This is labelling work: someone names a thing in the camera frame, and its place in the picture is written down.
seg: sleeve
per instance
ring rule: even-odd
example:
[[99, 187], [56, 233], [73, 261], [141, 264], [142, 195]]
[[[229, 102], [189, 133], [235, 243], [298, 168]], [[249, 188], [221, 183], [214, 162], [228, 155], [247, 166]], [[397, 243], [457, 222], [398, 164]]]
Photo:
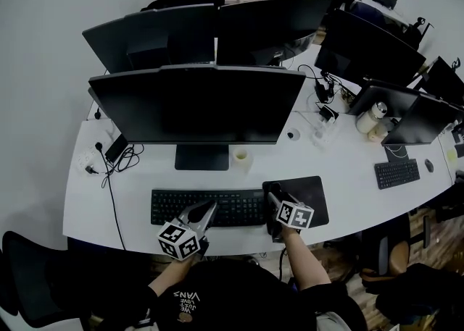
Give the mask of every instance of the sleeve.
[[316, 313], [336, 313], [351, 330], [368, 330], [360, 307], [348, 296], [347, 287], [343, 283], [316, 285], [303, 290], [299, 297], [302, 305], [309, 305]]
[[146, 318], [150, 318], [150, 324], [153, 324], [158, 302], [157, 294], [150, 287], [134, 289], [111, 309], [97, 330], [124, 331]]

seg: marker cube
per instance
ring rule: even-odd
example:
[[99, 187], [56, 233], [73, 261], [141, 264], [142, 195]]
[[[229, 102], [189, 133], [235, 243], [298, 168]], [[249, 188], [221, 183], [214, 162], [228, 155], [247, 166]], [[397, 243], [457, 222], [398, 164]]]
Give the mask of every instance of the marker cube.
[[183, 261], [200, 249], [198, 237], [193, 230], [187, 230], [166, 222], [157, 234], [163, 252], [171, 258]]
[[304, 204], [282, 201], [275, 220], [290, 228], [306, 230], [310, 227], [314, 209]]

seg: monitor stand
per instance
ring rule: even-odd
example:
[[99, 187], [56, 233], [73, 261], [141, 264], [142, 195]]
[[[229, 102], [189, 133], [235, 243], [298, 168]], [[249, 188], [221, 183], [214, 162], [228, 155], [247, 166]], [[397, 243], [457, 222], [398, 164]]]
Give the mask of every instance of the monitor stand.
[[174, 167], [176, 170], [228, 170], [229, 146], [178, 145]]

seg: keyboard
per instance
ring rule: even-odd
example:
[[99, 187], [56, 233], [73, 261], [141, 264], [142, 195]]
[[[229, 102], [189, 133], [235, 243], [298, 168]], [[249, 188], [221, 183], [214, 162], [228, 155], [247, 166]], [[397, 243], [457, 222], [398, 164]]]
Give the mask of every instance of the keyboard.
[[216, 200], [213, 227], [263, 225], [264, 192], [250, 190], [152, 190], [152, 224], [163, 225], [186, 207], [200, 201]]
[[403, 162], [385, 162], [375, 164], [376, 177], [379, 189], [396, 187], [397, 185], [406, 184], [419, 180], [418, 163], [411, 159]]

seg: keyboard keys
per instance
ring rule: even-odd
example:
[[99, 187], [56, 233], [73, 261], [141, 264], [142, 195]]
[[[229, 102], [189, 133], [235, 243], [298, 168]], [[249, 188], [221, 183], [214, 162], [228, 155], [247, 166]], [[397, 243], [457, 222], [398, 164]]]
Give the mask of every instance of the keyboard keys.
[[216, 200], [213, 227], [240, 227], [265, 224], [262, 190], [232, 191], [152, 191], [153, 225], [163, 225], [177, 217], [187, 206]]

